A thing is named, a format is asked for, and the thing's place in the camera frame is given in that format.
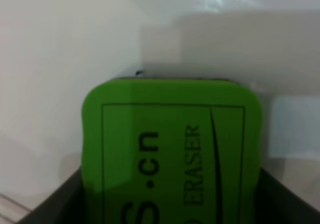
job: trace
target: green eraser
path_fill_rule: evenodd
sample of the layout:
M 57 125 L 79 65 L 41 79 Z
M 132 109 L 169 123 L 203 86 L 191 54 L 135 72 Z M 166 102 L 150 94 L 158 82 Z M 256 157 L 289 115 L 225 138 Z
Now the green eraser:
M 254 223 L 262 110 L 250 90 L 117 79 L 82 111 L 87 223 Z

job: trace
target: white background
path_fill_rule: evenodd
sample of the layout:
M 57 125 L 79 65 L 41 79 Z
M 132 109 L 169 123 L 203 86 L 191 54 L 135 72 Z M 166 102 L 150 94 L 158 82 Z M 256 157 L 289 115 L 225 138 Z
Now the white background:
M 320 0 L 0 0 L 0 193 L 37 207 L 80 164 L 86 94 L 143 68 L 257 90 L 264 166 L 320 210 L 319 27 Z

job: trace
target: white surface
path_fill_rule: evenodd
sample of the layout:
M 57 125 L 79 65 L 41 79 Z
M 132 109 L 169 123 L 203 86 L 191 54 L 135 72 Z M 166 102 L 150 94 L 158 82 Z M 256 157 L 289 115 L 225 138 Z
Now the white surface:
M 320 209 L 319 25 L 320 0 L 0 0 L 0 192 L 39 205 L 80 163 L 86 94 L 143 66 L 280 98 L 264 165 Z

